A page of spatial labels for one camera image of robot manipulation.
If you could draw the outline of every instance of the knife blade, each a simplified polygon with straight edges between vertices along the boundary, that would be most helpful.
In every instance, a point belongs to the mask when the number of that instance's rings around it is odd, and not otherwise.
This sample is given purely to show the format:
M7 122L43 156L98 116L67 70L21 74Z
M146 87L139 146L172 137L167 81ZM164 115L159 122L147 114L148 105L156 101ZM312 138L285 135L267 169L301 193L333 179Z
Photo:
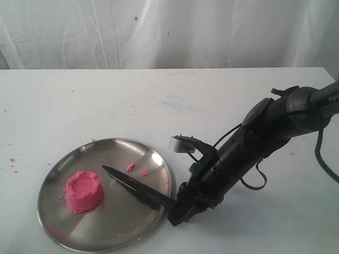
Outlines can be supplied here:
M173 208L175 204L175 200L167 197L166 195L158 192L157 190L142 184L141 182L135 180L132 177L129 177L128 175L124 174L123 172L120 172L114 168L101 165L101 167L106 171L107 174L109 174L111 177L116 179L117 181L121 182L122 184L126 185L127 187L131 188L137 193L141 193L144 195L147 195L148 197L152 198L157 203L163 205L166 209Z

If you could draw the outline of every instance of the pink play dough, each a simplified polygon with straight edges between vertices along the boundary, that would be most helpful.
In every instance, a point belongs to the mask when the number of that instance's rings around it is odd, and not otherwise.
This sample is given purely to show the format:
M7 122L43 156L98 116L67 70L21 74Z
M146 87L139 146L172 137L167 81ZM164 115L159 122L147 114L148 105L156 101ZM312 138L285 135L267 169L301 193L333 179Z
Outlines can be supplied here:
M136 164L133 162L127 167L127 171L132 171L135 168Z
M78 171L66 185L68 208L74 213L83 213L95 208L101 202L104 188L96 173Z

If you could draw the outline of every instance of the white table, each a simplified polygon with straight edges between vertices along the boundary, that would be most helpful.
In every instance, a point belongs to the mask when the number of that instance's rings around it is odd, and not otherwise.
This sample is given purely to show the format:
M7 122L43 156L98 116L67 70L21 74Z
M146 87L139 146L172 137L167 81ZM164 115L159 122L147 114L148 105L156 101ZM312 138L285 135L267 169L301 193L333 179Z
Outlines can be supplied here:
M72 253L40 226L38 191L53 164L92 138L147 143L179 186L192 161L167 149L170 136L214 143L261 99L276 98L272 87L332 82L323 68L0 71L0 253ZM338 127L333 117L322 148L336 172ZM117 253L337 254L339 186L315 159L316 137L294 138L266 159L263 190L238 183L216 209L175 228L163 220ZM262 183L255 170L245 179Z

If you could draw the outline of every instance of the white backdrop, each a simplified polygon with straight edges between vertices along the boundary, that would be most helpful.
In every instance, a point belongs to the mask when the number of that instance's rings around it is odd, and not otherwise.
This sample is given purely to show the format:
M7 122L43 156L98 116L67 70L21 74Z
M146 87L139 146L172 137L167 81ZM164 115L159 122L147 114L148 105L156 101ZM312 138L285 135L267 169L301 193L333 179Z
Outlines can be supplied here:
M339 0L0 0L0 51L12 69L323 66L337 78Z

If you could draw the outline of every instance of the metal plate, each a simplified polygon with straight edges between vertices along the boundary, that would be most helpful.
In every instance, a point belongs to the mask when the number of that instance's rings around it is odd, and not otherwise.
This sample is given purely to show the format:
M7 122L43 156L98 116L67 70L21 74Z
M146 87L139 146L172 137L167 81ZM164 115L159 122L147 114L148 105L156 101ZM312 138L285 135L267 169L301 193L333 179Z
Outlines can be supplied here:
M132 172L126 168L136 163ZM151 147L128 139L104 139L86 144L63 157L42 183L38 199L38 217L53 241L70 250L97 253L121 248L139 240L164 213L157 204L153 210L128 188L111 178L101 165L129 174L138 181L170 196L171 174L161 156ZM93 211L72 213L64 195L69 177L77 171L98 174L104 187L104 199ZM141 170L148 171L143 177Z

